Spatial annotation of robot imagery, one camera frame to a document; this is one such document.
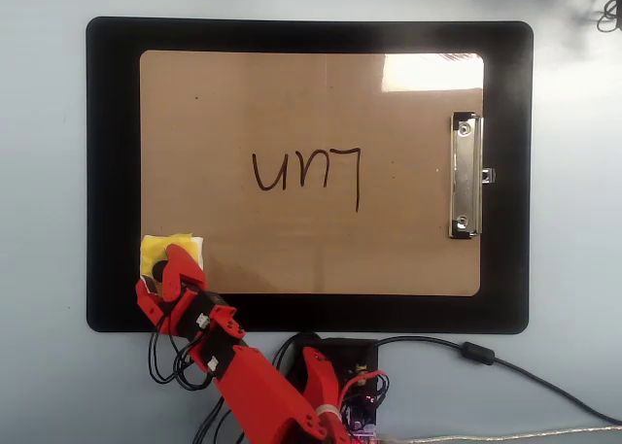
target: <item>metal clip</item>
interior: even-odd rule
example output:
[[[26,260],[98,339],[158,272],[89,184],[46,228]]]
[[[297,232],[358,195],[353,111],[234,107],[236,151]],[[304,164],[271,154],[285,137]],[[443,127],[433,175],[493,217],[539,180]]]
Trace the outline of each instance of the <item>metal clip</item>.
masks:
[[[449,236],[471,238],[481,233],[482,184],[495,180],[495,170],[482,168],[484,119],[455,112],[451,124]]]

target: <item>white table surface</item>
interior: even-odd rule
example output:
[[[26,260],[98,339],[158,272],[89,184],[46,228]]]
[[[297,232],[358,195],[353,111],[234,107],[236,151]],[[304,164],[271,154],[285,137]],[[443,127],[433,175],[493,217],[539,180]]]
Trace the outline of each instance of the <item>white table surface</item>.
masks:
[[[588,20],[604,1],[0,0],[0,441],[190,442],[216,400],[153,383],[147,334],[86,325],[85,28],[97,16],[530,24],[531,322],[520,335],[467,338],[622,417],[622,33]],[[249,341],[271,355],[285,337]],[[434,346],[385,347],[381,366],[393,388],[379,425],[398,436],[600,424]],[[221,442],[235,435],[231,420]]]

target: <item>yellow sponge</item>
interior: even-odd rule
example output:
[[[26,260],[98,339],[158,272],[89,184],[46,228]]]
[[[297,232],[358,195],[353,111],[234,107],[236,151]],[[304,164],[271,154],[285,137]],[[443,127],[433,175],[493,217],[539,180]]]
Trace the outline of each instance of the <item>yellow sponge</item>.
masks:
[[[170,237],[145,235],[140,244],[140,274],[153,278],[154,264],[166,259],[166,247],[176,244],[186,250],[203,269],[203,239],[191,233],[176,233]]]

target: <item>robotic arm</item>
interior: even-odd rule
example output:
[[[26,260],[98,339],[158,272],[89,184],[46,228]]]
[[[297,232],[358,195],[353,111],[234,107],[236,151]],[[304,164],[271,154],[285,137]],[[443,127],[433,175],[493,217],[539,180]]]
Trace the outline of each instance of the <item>robotic arm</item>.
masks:
[[[303,349],[308,380],[301,394],[255,348],[233,319],[236,309],[207,290],[205,274],[180,246],[169,245],[161,272],[136,284],[138,305],[160,332],[193,343],[190,357],[226,400],[253,444],[350,444],[338,409],[339,382],[319,351]]]

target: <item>red wire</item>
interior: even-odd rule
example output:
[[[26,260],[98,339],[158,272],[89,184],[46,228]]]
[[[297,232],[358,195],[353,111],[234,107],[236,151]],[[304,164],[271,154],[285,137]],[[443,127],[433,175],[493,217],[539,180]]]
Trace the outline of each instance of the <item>red wire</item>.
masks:
[[[380,375],[387,376],[387,373],[385,373],[384,371],[381,371],[380,369],[377,369],[375,371],[372,371],[371,373],[365,373],[360,376],[356,376],[352,378],[350,381],[348,381],[346,385],[343,387],[343,389],[341,390],[341,393],[339,394],[339,400],[337,400],[337,410],[341,410],[343,399],[346,397],[346,393],[348,393],[348,390],[354,384],[358,383],[359,381],[364,381],[367,379],[375,378],[376,376],[380,376]]]

